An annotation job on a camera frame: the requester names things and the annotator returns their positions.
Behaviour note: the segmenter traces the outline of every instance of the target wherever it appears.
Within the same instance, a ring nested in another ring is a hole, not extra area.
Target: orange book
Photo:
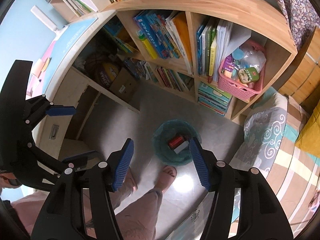
[[[180,43],[180,52],[187,65],[188,73],[192,74],[192,54],[186,13],[178,13],[171,21],[176,31],[175,35],[177,36],[178,43]]]

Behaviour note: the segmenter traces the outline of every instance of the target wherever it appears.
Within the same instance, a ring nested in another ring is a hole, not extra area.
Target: pink pants
[[[115,193],[110,193],[113,209],[130,196],[132,187],[123,183]],[[31,234],[36,218],[47,195],[37,191],[18,201],[11,203],[17,211],[24,227]],[[116,215],[116,220],[124,240],[154,240],[156,236],[156,222],[162,202],[161,190],[152,189]],[[88,222],[92,219],[89,190],[84,190],[84,215]],[[96,237],[93,228],[87,228],[89,236]]]

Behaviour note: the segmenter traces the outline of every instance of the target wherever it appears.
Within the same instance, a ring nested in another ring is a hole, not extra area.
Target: purple patterned fabric
[[[293,39],[299,50],[316,26],[320,26],[320,19],[309,0],[276,0],[287,19]]]

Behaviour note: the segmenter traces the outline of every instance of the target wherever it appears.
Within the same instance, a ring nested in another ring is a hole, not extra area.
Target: patterned bedsheet
[[[307,119],[308,114],[293,98],[275,94],[246,119],[244,143],[230,162],[237,169],[259,168],[280,201],[294,236],[313,216],[308,204],[320,173],[319,159],[294,146]],[[236,190],[229,236],[236,234],[239,208],[240,191]]]

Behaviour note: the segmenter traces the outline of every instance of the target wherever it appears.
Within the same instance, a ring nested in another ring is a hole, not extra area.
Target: tiled floor
[[[154,155],[151,138],[164,121],[183,119],[199,132],[202,147],[229,162],[243,142],[243,127],[151,84],[144,83],[133,98],[136,114],[101,96],[90,115],[81,138],[106,157],[119,150],[127,138],[134,141],[132,173],[138,190],[123,201],[116,213],[153,188],[164,166]],[[198,206],[205,196],[193,163],[177,168],[174,184],[164,194],[156,225],[156,239],[165,239]]]

